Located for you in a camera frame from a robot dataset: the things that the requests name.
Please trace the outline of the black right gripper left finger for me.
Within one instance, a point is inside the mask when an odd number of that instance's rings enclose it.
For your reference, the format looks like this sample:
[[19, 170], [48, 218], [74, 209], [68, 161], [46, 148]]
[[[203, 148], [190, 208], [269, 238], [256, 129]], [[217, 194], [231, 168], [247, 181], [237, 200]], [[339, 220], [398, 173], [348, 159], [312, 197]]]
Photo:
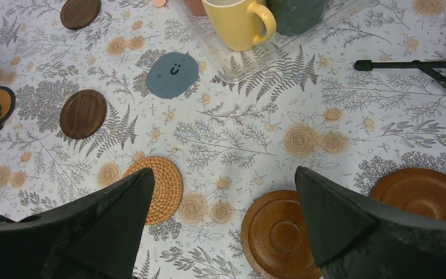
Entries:
[[144, 168], [19, 221], [0, 215], [0, 278], [130, 278], [154, 185]]

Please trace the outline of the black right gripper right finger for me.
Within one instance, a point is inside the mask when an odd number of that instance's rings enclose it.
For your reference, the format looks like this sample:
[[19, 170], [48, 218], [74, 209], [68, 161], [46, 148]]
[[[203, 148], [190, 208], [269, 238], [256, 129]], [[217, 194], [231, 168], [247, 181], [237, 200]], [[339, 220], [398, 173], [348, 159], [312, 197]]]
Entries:
[[446, 278], [446, 221], [409, 213], [306, 167], [295, 185], [325, 278]]

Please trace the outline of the woven rattan coaster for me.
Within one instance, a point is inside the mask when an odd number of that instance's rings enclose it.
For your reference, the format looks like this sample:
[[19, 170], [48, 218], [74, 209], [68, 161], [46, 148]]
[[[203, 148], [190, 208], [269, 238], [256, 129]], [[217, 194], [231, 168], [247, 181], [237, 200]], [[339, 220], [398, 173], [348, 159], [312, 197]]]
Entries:
[[171, 160], [160, 156], [149, 156], [133, 163], [124, 177], [144, 168], [154, 174], [154, 191], [145, 224], [159, 224], [172, 218], [183, 197], [184, 183], [179, 168]]

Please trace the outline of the dark walnut coaster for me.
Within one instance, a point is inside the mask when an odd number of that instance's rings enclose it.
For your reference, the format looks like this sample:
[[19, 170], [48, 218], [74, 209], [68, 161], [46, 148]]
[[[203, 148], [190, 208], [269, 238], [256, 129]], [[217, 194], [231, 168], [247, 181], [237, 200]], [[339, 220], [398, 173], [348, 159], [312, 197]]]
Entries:
[[63, 105], [59, 124], [63, 134], [74, 140], [92, 136], [102, 126], [107, 113], [105, 97], [95, 90], [81, 90]]
[[69, 30], [89, 26], [98, 16], [101, 0], [67, 0], [60, 12], [60, 21]]

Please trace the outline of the blue-grey smiley coaster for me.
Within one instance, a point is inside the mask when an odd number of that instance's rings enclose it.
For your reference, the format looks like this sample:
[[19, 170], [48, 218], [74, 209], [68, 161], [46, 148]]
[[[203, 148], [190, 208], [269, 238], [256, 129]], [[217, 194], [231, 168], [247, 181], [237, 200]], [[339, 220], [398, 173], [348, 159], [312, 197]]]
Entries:
[[170, 52], [159, 57], [146, 76], [150, 93], [173, 99], [184, 93], [198, 78], [199, 66], [188, 54]]

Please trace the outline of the light brown round coaster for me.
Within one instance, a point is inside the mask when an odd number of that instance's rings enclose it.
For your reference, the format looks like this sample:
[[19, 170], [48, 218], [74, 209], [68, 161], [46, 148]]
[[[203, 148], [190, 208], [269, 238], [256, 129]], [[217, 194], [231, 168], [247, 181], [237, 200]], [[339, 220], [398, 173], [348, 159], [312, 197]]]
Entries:
[[166, 5], [166, 0], [151, 0], [152, 4], [157, 8], [162, 8]]

